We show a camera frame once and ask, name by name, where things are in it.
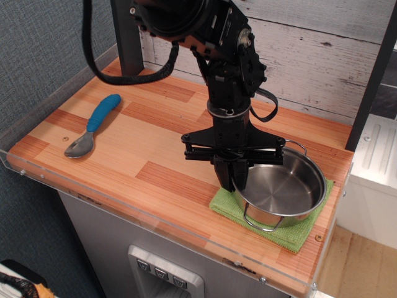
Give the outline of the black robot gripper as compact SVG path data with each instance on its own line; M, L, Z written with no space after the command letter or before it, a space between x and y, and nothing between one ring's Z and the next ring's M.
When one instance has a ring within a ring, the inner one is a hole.
M249 111L212 119L212 127L187 133L181 140L186 159L213 163L222 188L244 189L249 166L283 164L285 139L253 126Z

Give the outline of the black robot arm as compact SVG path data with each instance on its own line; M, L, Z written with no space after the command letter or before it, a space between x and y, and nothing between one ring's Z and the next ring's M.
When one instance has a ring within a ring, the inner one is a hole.
M182 136L188 160L209 161L229 191L246 187L250 167L283 163L285 140L250 121L254 95L275 96L261 88L266 67L247 17L233 2L133 1L130 14L141 30L188 48L207 85L213 125Z

